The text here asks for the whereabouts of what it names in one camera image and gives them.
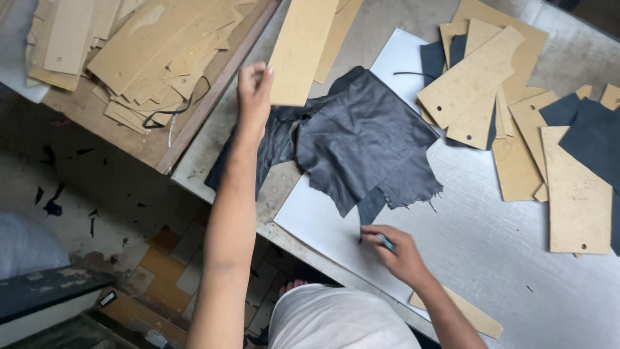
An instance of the forearm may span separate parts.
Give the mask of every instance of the forearm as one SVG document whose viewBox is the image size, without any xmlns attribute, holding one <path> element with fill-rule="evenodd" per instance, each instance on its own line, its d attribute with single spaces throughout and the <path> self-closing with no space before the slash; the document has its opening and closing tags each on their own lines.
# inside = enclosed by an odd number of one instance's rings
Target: forearm
<svg viewBox="0 0 620 349">
<path fill-rule="evenodd" d="M 203 276 L 188 348 L 242 346 L 244 299 L 256 235 L 258 144 L 238 133 L 226 161 L 206 230 Z"/>
<path fill-rule="evenodd" d="M 205 237 L 208 269 L 249 272 L 256 235 L 256 154 L 259 140 L 239 132 L 231 147 Z"/>
<path fill-rule="evenodd" d="M 456 307 L 435 277 L 426 270 L 416 284 L 410 284 L 427 308 L 442 348 L 487 348 L 476 330 Z"/>
</svg>

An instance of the marker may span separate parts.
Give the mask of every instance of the marker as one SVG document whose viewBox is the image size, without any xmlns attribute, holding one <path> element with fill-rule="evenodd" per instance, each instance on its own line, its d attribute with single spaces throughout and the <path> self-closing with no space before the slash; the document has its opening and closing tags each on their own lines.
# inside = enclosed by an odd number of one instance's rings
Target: marker
<svg viewBox="0 0 620 349">
<path fill-rule="evenodd" d="M 379 238 L 379 240 L 381 240 L 381 243 L 383 243 L 383 245 L 392 253 L 396 254 L 396 251 L 394 250 L 394 244 L 385 237 L 385 235 L 383 234 L 377 234 L 375 235 L 376 237 Z"/>
</svg>

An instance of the person's right hand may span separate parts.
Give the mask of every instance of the person's right hand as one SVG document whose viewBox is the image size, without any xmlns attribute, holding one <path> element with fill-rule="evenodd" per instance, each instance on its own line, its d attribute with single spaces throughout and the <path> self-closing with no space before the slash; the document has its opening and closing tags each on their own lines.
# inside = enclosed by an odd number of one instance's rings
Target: person's right hand
<svg viewBox="0 0 620 349">
<path fill-rule="evenodd" d="M 263 62 L 244 66 L 239 70 L 238 137 L 247 137 L 258 142 L 263 138 L 271 110 L 269 96 L 272 84 L 273 68 L 267 68 Z"/>
<path fill-rule="evenodd" d="M 390 225 L 362 225 L 361 232 L 362 240 L 374 246 L 383 264 L 397 279 L 414 289 L 429 278 L 432 279 L 411 234 Z M 376 236 L 379 233 L 392 242 L 394 253 L 390 252 Z"/>
</svg>

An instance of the plastic bag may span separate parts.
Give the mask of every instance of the plastic bag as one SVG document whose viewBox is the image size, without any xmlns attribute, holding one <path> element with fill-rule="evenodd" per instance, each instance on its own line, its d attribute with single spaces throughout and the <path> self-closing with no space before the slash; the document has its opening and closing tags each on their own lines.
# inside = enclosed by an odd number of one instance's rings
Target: plastic bag
<svg viewBox="0 0 620 349">
<path fill-rule="evenodd" d="M 0 280 L 68 265 L 69 256 L 51 230 L 0 212 Z"/>
</svg>

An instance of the white shirt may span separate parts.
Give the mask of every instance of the white shirt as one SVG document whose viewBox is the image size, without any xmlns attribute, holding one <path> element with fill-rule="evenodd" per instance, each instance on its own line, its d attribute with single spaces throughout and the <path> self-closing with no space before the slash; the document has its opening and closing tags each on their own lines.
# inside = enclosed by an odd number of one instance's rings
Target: white shirt
<svg viewBox="0 0 620 349">
<path fill-rule="evenodd" d="M 363 291 L 307 284 L 285 293 L 269 326 L 269 349 L 420 349 L 383 299 Z"/>
</svg>

